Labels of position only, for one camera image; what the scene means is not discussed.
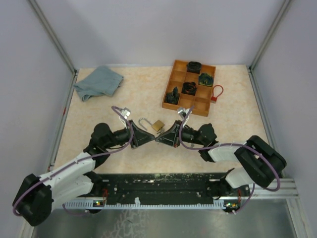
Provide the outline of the brass padlock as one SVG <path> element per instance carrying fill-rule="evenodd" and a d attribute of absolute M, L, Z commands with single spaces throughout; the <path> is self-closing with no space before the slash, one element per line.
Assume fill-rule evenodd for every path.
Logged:
<path fill-rule="evenodd" d="M 146 118 L 140 118 L 138 120 L 138 124 L 141 126 L 142 129 L 144 129 L 145 131 L 147 131 L 147 128 L 142 124 L 142 122 L 145 121 L 146 123 L 148 123 L 153 130 L 155 130 L 156 132 L 159 132 L 163 129 L 164 127 L 164 123 L 160 120 L 157 120 L 154 123 L 151 123 L 148 119 Z"/>

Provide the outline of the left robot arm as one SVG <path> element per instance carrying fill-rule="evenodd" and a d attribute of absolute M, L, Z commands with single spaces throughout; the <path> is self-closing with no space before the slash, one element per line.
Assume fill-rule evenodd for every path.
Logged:
<path fill-rule="evenodd" d="M 111 131 L 106 123 L 95 126 L 89 145 L 71 161 L 59 168 L 36 176 L 30 174 L 23 180 L 12 203 L 15 216 L 23 217 L 35 227 L 47 219 L 53 210 L 65 206 L 76 197 L 90 194 L 99 196 L 103 191 L 101 178 L 94 169 L 114 153 L 126 146 L 137 148 L 155 139 L 130 120 L 121 130 Z"/>

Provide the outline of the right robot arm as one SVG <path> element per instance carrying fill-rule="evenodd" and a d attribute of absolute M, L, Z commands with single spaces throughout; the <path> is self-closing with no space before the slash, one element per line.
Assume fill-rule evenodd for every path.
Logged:
<path fill-rule="evenodd" d="M 271 190 L 269 185 L 275 181 L 278 191 L 281 186 L 279 174 L 284 170 L 286 160 L 269 144 L 257 135 L 251 136 L 242 143 L 218 143 L 213 126 L 202 125 L 194 130 L 177 120 L 166 132 L 159 135 L 155 141 L 172 147 L 197 144 L 196 149 L 206 162 L 236 162 L 241 167 L 230 169 L 225 175 L 225 181 L 221 184 L 222 192 L 227 196 L 233 196 L 239 187 L 251 183 Z"/>

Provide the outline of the silver key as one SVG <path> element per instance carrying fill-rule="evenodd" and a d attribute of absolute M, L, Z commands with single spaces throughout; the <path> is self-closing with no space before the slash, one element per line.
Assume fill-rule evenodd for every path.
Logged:
<path fill-rule="evenodd" d="M 164 133 L 164 132 L 165 132 L 164 128 L 161 128 L 161 129 L 157 132 L 157 135 L 162 134 L 162 133 Z"/>

